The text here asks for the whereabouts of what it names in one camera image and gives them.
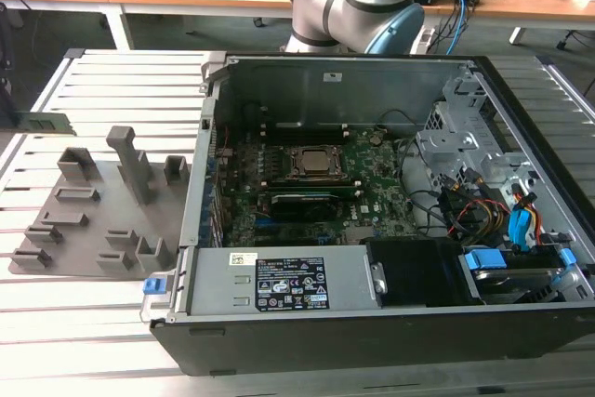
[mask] floor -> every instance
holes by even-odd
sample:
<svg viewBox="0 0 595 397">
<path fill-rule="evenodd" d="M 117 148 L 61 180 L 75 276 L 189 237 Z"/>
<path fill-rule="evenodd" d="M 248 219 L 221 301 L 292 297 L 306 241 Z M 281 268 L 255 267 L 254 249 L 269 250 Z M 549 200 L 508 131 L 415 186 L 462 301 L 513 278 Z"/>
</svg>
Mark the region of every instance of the floor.
<svg viewBox="0 0 595 397">
<path fill-rule="evenodd" d="M 24 27 L 13 30 L 16 70 L 10 78 L 19 109 L 33 105 L 68 48 L 113 48 L 109 30 L 99 25 L 99 14 L 24 11 L 22 17 Z M 267 19 L 266 27 L 256 28 L 251 19 L 199 17 L 193 34 L 185 34 L 180 16 L 129 15 L 128 20 L 137 49 L 278 51 L 291 31 L 289 20 Z M 474 25 L 471 19 L 454 54 L 549 56 L 581 91 L 595 76 L 595 35 L 579 36 L 583 45 L 570 39 L 560 51 L 555 46 L 564 31 L 529 30 L 520 46 L 509 45 L 511 32 Z M 595 88 L 588 98 L 595 102 Z M 0 152 L 9 140 L 9 134 L 0 134 Z"/>
</svg>

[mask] blue cable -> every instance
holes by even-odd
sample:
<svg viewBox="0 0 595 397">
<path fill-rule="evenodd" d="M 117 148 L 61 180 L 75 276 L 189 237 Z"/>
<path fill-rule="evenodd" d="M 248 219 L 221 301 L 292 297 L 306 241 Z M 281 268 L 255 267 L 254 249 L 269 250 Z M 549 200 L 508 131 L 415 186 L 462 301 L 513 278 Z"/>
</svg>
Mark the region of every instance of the blue cable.
<svg viewBox="0 0 595 397">
<path fill-rule="evenodd" d="M 461 2 L 461 15 L 458 18 L 458 25 L 456 26 L 455 37 L 453 37 L 453 42 L 450 43 L 448 50 L 446 50 L 446 54 L 450 55 L 453 48 L 455 48 L 456 43 L 458 42 L 458 38 L 460 37 L 461 28 L 463 25 L 463 19 L 465 18 L 465 0 L 460 0 Z"/>
</svg>

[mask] desk leg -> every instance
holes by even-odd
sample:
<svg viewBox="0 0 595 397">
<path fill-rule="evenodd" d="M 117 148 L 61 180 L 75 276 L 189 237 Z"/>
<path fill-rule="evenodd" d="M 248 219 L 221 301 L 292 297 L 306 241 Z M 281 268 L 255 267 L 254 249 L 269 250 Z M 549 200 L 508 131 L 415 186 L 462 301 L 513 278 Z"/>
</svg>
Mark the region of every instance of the desk leg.
<svg viewBox="0 0 595 397">
<path fill-rule="evenodd" d="M 132 42 L 132 35 L 128 28 L 128 21 L 121 5 L 110 4 L 107 5 L 103 11 L 105 17 L 110 24 L 113 41 L 118 50 L 132 50 L 134 44 Z"/>
<path fill-rule="evenodd" d="M 521 43 L 522 36 L 524 35 L 526 28 L 517 27 L 514 32 L 510 35 L 509 42 L 514 46 Z"/>
</svg>

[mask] motherboard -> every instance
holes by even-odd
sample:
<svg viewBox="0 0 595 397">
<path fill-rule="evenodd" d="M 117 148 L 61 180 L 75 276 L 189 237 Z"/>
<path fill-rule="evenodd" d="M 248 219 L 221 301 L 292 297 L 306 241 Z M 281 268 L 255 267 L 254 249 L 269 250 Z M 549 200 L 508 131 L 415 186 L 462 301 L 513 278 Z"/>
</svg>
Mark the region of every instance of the motherboard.
<svg viewBox="0 0 595 397">
<path fill-rule="evenodd" d="M 246 133 L 223 146 L 223 246 L 357 245 L 416 233 L 395 178 L 395 140 L 381 129 Z"/>
</svg>

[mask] green circuit board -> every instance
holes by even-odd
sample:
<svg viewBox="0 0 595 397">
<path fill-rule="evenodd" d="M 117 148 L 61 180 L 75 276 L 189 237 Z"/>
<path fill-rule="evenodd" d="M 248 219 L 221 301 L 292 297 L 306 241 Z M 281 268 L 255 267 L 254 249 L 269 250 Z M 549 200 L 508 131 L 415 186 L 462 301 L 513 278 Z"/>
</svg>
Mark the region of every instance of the green circuit board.
<svg viewBox="0 0 595 397">
<path fill-rule="evenodd" d="M 314 222 L 277 222 L 262 211 L 259 165 L 264 146 L 249 139 L 238 144 L 237 164 L 230 163 L 230 172 L 225 176 L 229 181 L 222 189 L 230 209 L 224 246 L 354 245 L 366 237 L 415 234 L 413 215 L 394 177 L 396 155 L 392 141 L 378 144 L 381 135 L 374 129 L 350 132 L 349 139 L 340 146 L 342 164 L 361 181 L 363 193 L 354 200 L 341 201 L 336 218 Z"/>
</svg>

